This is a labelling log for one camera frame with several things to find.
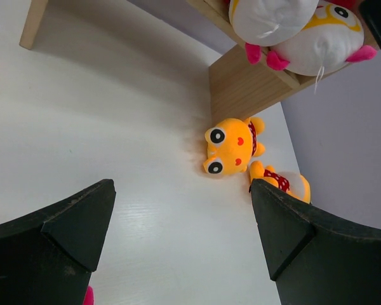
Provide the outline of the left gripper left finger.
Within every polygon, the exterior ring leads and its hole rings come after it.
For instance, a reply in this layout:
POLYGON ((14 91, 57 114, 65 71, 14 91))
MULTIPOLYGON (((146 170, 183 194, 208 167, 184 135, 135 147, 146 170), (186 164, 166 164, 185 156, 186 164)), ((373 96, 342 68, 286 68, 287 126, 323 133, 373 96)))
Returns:
POLYGON ((0 224, 0 304, 83 304, 115 199, 104 179, 0 224))

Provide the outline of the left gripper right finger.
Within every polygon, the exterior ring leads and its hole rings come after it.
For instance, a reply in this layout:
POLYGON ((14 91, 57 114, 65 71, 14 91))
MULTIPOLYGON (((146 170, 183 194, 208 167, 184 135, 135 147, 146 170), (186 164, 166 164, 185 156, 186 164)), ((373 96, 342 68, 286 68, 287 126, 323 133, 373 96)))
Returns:
POLYGON ((250 193, 281 304, 381 304, 381 229, 325 212, 262 179, 250 193))

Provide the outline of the white pink plush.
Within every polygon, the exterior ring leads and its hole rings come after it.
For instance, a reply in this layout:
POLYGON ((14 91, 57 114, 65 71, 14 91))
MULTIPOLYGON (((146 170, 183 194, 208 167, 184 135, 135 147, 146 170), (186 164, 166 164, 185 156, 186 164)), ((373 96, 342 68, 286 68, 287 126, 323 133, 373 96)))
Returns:
POLYGON ((94 291, 93 291, 93 288, 91 286, 88 286, 86 293, 85 293, 83 305, 94 305, 94 304, 95 304, 94 291))
POLYGON ((320 1, 305 27, 288 40, 271 46, 267 65, 312 76, 318 83, 325 74, 347 64, 373 59, 377 50, 364 43, 364 29, 352 11, 355 1, 320 1))
POLYGON ((244 41, 246 56, 257 64, 263 47, 274 46, 298 34, 313 16, 315 0, 230 0, 229 22, 244 41))

